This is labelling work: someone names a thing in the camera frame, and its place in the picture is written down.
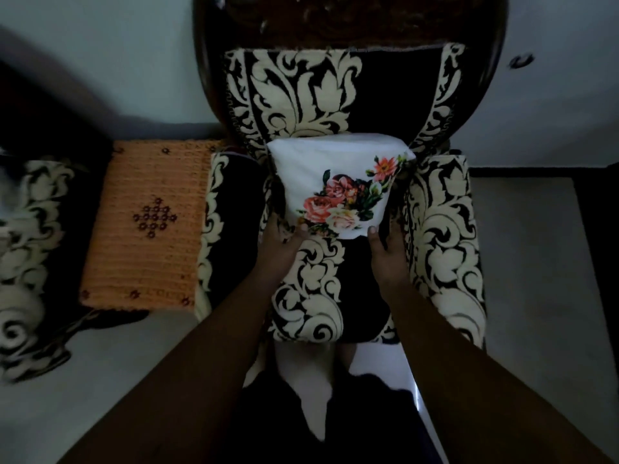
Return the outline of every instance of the human hand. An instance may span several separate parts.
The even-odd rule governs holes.
[[[301,225],[285,241],[277,227],[277,215],[272,213],[262,234],[256,265],[251,271],[253,279],[269,288],[276,288],[288,274],[301,243],[309,237],[306,229],[306,225]]]
[[[375,226],[368,229],[368,241],[372,249],[372,272],[383,298],[395,288],[410,286],[404,235],[398,221],[395,218],[391,220],[387,249],[383,247]]]

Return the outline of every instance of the tiled floor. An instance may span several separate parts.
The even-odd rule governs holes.
[[[618,382],[571,180],[477,178],[473,190],[489,354],[619,463]],[[3,464],[56,462],[194,323],[189,315],[158,313],[79,333],[66,365],[0,386]],[[329,355],[295,350],[277,350],[282,374],[321,436]],[[352,372],[369,371],[391,387],[413,386],[399,347],[361,346]]]

